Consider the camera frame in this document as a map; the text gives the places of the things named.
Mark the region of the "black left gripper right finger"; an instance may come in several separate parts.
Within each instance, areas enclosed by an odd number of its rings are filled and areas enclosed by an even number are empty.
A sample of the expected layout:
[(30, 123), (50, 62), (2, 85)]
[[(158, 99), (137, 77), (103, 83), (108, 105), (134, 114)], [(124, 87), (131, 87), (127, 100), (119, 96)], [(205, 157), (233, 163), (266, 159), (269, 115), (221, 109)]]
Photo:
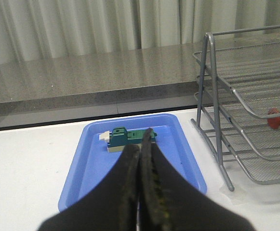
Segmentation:
[(142, 231), (253, 231), (244, 217), (200, 193), (170, 164), (148, 128), (140, 157)]

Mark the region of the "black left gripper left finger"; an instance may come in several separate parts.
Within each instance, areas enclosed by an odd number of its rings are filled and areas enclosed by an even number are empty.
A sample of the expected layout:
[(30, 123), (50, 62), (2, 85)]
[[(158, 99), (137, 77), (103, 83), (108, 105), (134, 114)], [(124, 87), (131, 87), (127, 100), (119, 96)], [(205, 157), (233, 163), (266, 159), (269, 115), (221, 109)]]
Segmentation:
[(45, 220), (40, 231), (134, 231), (140, 148), (126, 145), (112, 169), (86, 196)]

